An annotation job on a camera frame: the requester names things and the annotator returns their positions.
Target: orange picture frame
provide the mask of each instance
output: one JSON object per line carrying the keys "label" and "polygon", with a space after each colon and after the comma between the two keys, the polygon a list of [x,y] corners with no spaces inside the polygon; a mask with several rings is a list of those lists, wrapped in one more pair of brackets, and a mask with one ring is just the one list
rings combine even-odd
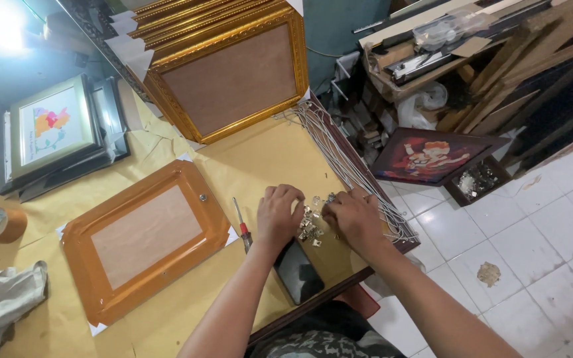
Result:
{"label": "orange picture frame", "polygon": [[[92,236],[173,187],[202,232],[112,289]],[[174,160],[66,225],[61,244],[91,326],[109,326],[225,247],[231,224],[195,164]]]}

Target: yellow paper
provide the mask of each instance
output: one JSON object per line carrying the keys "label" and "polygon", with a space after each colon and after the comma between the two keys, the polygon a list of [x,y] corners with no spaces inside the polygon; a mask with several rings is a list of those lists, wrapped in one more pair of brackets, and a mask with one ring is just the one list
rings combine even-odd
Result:
{"label": "yellow paper", "polygon": [[[245,258],[237,240],[195,267],[169,287],[128,313],[95,338],[87,320],[54,229],[163,167],[184,152],[199,171],[239,232],[232,197],[236,197],[252,234],[257,233],[256,211],[266,186],[289,183],[301,189],[311,203],[343,190],[307,132],[285,120],[266,119],[194,152],[167,123],[152,115],[137,98],[145,131],[128,133],[132,155],[112,167],[21,204],[28,229],[21,240],[0,245],[0,269],[18,269],[38,260],[48,263],[50,297],[17,323],[17,335],[4,345],[3,356],[156,356],[174,357],[209,308],[220,289]],[[14,200],[0,205],[19,205]],[[304,249],[325,287],[331,288],[362,270],[366,264],[328,227],[322,248],[305,243]],[[269,275],[255,318],[254,330],[293,310],[275,272]]]}

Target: black smartphone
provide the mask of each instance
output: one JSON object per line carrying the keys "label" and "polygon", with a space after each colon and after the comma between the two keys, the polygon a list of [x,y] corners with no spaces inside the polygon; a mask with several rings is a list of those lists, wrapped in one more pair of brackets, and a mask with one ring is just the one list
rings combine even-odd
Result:
{"label": "black smartphone", "polygon": [[282,249],[273,267],[296,305],[324,289],[324,282],[295,238]]}

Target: dirt stain on floor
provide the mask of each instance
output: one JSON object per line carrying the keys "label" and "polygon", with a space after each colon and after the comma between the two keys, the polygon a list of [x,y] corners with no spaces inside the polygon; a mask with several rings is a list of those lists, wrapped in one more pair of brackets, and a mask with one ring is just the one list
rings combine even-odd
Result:
{"label": "dirt stain on floor", "polygon": [[498,269],[497,265],[493,265],[486,261],[477,272],[477,278],[479,281],[488,285],[488,288],[494,286],[499,278],[501,277],[501,270]]}

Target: gold ornate picture frame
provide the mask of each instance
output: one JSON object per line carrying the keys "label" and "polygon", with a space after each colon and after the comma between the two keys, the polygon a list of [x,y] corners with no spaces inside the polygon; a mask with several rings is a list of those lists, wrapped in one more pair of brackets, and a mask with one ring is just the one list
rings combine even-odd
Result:
{"label": "gold ornate picture frame", "polygon": [[143,83],[183,136],[210,144],[295,105],[305,50],[302,17],[275,0],[158,45]]}

